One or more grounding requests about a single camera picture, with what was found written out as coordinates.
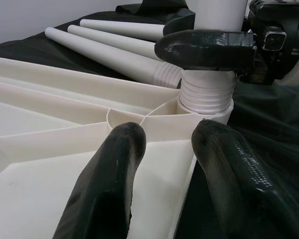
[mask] white plastic tube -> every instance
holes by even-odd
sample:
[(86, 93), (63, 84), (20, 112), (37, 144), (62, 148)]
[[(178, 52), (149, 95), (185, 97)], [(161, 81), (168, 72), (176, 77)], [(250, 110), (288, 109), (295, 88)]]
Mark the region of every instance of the white plastic tube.
[[(247, 0), (198, 0), (195, 29), (241, 31)], [(225, 111), (232, 101), (233, 72), (182, 71), (179, 108), (199, 114)]]
[(118, 35), (157, 41), (163, 37), (164, 25), (83, 19), (80, 26)]
[(48, 27), (45, 35), (92, 60), (99, 62), (138, 82), (177, 88), (181, 69), (112, 46)]
[(139, 40), (127, 36), (116, 35), (75, 25), (70, 25), (68, 27), (68, 32), (109, 46), (114, 46), (125, 51), (133, 52), (135, 54), (145, 56), (157, 61), (162, 61), (155, 55), (155, 43), (150, 41)]

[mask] white wall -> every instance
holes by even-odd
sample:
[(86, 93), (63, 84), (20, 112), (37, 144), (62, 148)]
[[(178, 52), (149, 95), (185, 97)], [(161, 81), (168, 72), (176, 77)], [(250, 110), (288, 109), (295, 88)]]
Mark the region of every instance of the white wall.
[(19, 40), (81, 16), (142, 0), (0, 0), (0, 43)]

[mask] black cloth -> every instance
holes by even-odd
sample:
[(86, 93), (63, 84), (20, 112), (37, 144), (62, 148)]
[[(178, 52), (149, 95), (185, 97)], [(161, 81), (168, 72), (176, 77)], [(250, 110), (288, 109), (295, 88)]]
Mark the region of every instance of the black cloth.
[[(137, 16), (126, 12), (98, 12), (57, 28), (66, 31), (69, 25), (78, 25), (83, 18), (165, 24), (173, 16), (157, 12)], [(130, 80), (49, 40), (44, 33), (0, 44), (0, 57)], [(288, 188), (299, 199), (299, 86), (238, 83), (233, 99), (235, 107), (228, 124), (244, 135), (259, 155), (284, 178)], [(223, 238), (205, 175), (197, 164), (176, 239)]]

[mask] threaded end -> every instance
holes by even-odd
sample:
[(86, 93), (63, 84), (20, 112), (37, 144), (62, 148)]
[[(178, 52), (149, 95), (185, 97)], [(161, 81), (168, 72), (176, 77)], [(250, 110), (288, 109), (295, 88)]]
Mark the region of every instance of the threaded end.
[(183, 70), (179, 101), (199, 114), (216, 114), (229, 107), (235, 85), (232, 72)]
[(181, 68), (172, 64), (161, 62), (155, 72), (153, 84), (177, 89), (181, 79)]

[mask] white cylinder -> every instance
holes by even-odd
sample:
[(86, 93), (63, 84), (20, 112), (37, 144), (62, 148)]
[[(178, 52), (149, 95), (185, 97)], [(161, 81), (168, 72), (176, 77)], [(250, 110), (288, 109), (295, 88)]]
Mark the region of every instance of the white cylinder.
[(109, 46), (114, 46), (125, 51), (133, 52), (135, 54), (145, 56), (157, 61), (162, 61), (156, 56), (154, 52), (155, 43), (150, 41), (139, 40), (127, 36), (116, 35), (75, 25), (70, 25), (68, 27), (68, 32)]
[(198, 0), (194, 29), (241, 31), (247, 0)]
[(216, 114), (229, 107), (235, 85), (232, 72), (183, 70), (179, 101), (192, 112)]
[(80, 26), (118, 35), (157, 41), (163, 37), (164, 25), (122, 21), (83, 19)]
[(102, 65), (138, 82), (177, 88), (181, 69), (112, 46), (48, 27), (45, 35)]

